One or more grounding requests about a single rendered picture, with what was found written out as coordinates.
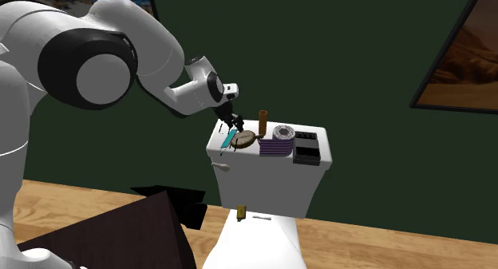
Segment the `black rectangular box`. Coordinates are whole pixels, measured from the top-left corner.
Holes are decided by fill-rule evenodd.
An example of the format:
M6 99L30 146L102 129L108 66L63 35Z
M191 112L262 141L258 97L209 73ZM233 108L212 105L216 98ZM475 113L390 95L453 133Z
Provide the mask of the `black rectangular box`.
M293 163L319 166L320 162L321 154L317 133L296 131L294 135Z

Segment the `brown round dish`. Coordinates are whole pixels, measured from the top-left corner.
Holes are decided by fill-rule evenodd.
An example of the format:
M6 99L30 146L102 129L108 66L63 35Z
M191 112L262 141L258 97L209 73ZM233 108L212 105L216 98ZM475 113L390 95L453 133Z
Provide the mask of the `brown round dish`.
M231 139L231 147L237 149L248 148L256 140L256 135L250 130L237 132Z

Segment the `teal flat stick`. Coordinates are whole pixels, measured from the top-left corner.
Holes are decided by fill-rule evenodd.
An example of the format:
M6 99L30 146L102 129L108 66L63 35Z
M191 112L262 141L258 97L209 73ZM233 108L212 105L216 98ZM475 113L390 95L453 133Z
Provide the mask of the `teal flat stick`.
M221 144L221 148L228 148L231 145L231 140L233 139L234 135L238 132L237 129L231 129L229 133L227 134L226 138L223 140L223 143Z

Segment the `purple striped paper roll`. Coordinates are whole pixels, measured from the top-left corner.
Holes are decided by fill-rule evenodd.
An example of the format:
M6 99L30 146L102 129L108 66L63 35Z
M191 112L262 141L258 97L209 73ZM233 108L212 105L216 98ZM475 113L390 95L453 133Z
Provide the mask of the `purple striped paper roll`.
M294 149L295 130L289 125L277 125L270 139L259 140L259 154L263 156L289 156Z

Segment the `white toilet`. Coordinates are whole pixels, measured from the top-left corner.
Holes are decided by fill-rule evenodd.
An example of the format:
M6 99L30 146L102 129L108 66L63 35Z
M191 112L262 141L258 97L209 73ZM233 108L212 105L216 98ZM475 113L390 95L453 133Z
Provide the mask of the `white toilet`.
M303 218L325 172L332 164L323 127L289 125L295 132L318 135L319 166L294 164L289 156L262 156L259 143L248 148L221 148L229 130L218 121L206 151L229 214L216 245L202 269L307 269L298 239L296 219ZM238 222L239 205L247 206Z

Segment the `framed desert wall picture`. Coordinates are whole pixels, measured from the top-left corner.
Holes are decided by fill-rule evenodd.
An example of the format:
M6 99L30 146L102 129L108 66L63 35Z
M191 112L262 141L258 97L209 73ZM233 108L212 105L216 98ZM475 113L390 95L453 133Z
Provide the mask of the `framed desert wall picture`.
M498 0L468 0L409 106L498 115Z

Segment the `dark brown robot stand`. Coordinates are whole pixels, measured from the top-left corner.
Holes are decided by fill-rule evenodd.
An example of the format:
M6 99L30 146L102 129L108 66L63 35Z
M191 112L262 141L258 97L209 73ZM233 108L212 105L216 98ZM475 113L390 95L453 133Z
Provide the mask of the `dark brown robot stand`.
M161 192L18 245L45 248L70 269L197 269L184 212L203 192Z

